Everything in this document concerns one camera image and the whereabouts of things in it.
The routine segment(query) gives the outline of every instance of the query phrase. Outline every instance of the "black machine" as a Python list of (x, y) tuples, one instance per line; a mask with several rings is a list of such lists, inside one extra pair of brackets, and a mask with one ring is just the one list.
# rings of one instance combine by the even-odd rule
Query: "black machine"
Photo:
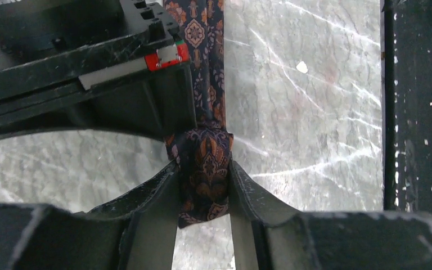
[[(432, 1), (383, 6), (386, 211), (300, 212), (231, 161), (237, 270), (432, 270)], [(0, 0), (0, 138), (191, 129), (185, 46), (144, 0)], [(0, 204), (0, 269), (171, 269), (178, 196), (173, 161), (89, 213)]]

